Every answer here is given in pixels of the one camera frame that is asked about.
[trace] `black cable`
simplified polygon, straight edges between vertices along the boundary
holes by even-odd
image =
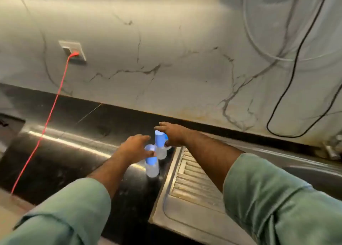
[[[306,32],[304,38],[302,39],[301,43],[299,44],[299,47],[298,47],[298,50],[297,50],[297,53],[296,53],[296,57],[295,57],[295,59],[294,59],[294,64],[293,64],[293,69],[292,69],[292,75],[291,75],[289,84],[287,85],[287,87],[286,87],[284,93],[280,96],[280,98],[279,98],[279,100],[278,100],[276,106],[275,106],[274,109],[273,109],[273,112],[272,112],[272,114],[271,114],[271,117],[269,118],[269,120],[268,120],[268,122],[267,122],[267,124],[266,124],[266,129],[267,129],[271,134],[273,134],[273,135],[275,135],[275,136],[278,136],[278,137],[285,137],[285,138],[298,138],[298,137],[302,137],[303,135],[305,135],[308,131],[310,131],[310,129],[311,129],[319,120],[321,120],[321,119],[329,112],[329,110],[331,109],[331,107],[333,106],[333,104],[334,104],[334,102],[335,102],[335,100],[336,100],[337,95],[339,94],[339,92],[340,92],[341,89],[342,89],[342,84],[341,84],[341,85],[339,86],[337,92],[335,93],[334,97],[332,98],[332,101],[331,101],[331,103],[330,103],[328,109],[327,109],[327,110],[326,110],[326,111],[325,111],[325,112],[324,112],[324,113],[323,113],[323,114],[322,114],[322,115],[321,115],[321,116],[320,116],[312,125],[310,125],[302,134],[297,135],[297,136],[279,135],[279,134],[275,134],[274,132],[272,132],[272,131],[269,129],[268,126],[269,126],[269,124],[270,124],[270,122],[271,122],[271,120],[272,120],[272,118],[273,118],[273,116],[274,116],[275,111],[276,111],[277,108],[278,108],[278,105],[280,104],[281,100],[283,99],[283,97],[285,96],[286,92],[289,90],[289,88],[290,88],[290,86],[291,86],[291,84],[292,84],[292,81],[293,81],[293,78],[294,78],[294,74],[296,73],[296,67],[297,67],[297,62],[298,62],[300,50],[301,50],[301,48],[302,48],[302,46],[303,46],[303,44],[304,44],[306,38],[307,38],[308,35],[310,34],[312,28],[314,27],[314,24],[315,24],[315,22],[316,22],[316,20],[317,20],[317,18],[318,18],[318,16],[319,16],[319,14],[320,14],[320,12],[322,11],[324,2],[325,2],[325,0],[322,0],[322,3],[321,3],[320,6],[319,6],[319,9],[318,9],[318,11],[317,11],[317,14],[316,14],[315,17],[314,17],[314,20],[312,21],[312,24],[310,25],[310,28],[308,29],[308,31]]]

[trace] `metal faucet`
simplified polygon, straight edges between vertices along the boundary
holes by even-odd
[[[328,141],[324,141],[323,145],[325,150],[328,153],[328,157],[332,161],[341,160],[340,152],[337,150],[337,147],[342,144],[342,130],[339,131],[336,135],[332,136]]]

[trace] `sleeve cuff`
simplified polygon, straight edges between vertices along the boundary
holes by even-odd
[[[97,244],[110,214],[107,189],[93,178],[78,179],[25,214],[15,228],[36,215],[69,225],[85,245]]]
[[[234,162],[223,184],[227,214],[254,240],[265,222],[288,197],[311,187],[269,161],[244,153]]]

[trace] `red cable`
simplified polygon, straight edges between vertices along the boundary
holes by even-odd
[[[50,121],[50,117],[51,117],[51,115],[52,115],[52,111],[53,111],[53,109],[55,108],[55,104],[56,104],[56,102],[57,102],[58,96],[59,96],[59,94],[60,94],[60,92],[61,92],[61,90],[62,90],[64,78],[65,78],[65,75],[66,75],[66,71],[67,71],[67,69],[68,69],[69,60],[70,60],[71,57],[78,56],[78,55],[79,55],[79,52],[73,52],[72,54],[69,55],[69,57],[68,57],[68,59],[67,59],[67,61],[66,61],[66,65],[65,65],[65,70],[64,70],[63,77],[62,77],[62,81],[61,81],[61,84],[60,84],[60,86],[59,86],[58,92],[57,92],[57,94],[56,94],[55,101],[54,101],[54,103],[53,103],[53,105],[52,105],[52,108],[51,108],[49,117],[48,117],[48,119],[46,120],[44,129],[43,129],[43,131],[42,131],[42,135],[40,136],[40,138],[39,138],[39,140],[38,140],[38,142],[37,142],[37,145],[36,145],[35,149],[34,149],[33,152],[31,153],[31,155],[28,157],[28,160],[26,161],[26,163],[25,163],[23,169],[21,170],[21,172],[20,172],[20,174],[19,174],[17,180],[15,181],[15,183],[14,183],[14,185],[13,185],[13,187],[12,187],[11,195],[13,195],[13,192],[14,192],[14,190],[15,190],[15,187],[16,187],[17,184],[18,184],[18,181],[19,181],[20,177],[22,176],[22,174],[23,174],[24,170],[26,169],[26,166],[27,166],[28,163],[30,162],[31,158],[32,158],[33,155],[35,154],[35,152],[36,152],[36,150],[37,150],[37,148],[38,148],[38,146],[39,146],[39,144],[40,144],[40,141],[43,139],[43,135],[44,135],[44,133],[45,133],[45,131],[46,131],[46,128],[47,128],[47,126],[48,126],[48,123],[49,123],[49,121]]]

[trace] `bottle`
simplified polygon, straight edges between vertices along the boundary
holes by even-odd
[[[156,151],[153,144],[145,146],[145,151]],[[157,157],[150,157],[145,159],[146,175],[150,178],[155,178],[159,174],[159,163]]]
[[[161,131],[155,130],[154,132],[154,145],[156,146],[156,154],[159,160],[166,158],[167,150],[164,147],[165,144],[165,134]]]
[[[166,142],[168,139],[169,139],[168,135],[167,135],[167,134],[165,134],[165,142]],[[166,148],[166,150],[168,151],[169,149],[171,149],[171,148],[172,148],[172,146],[165,147],[165,148]]]

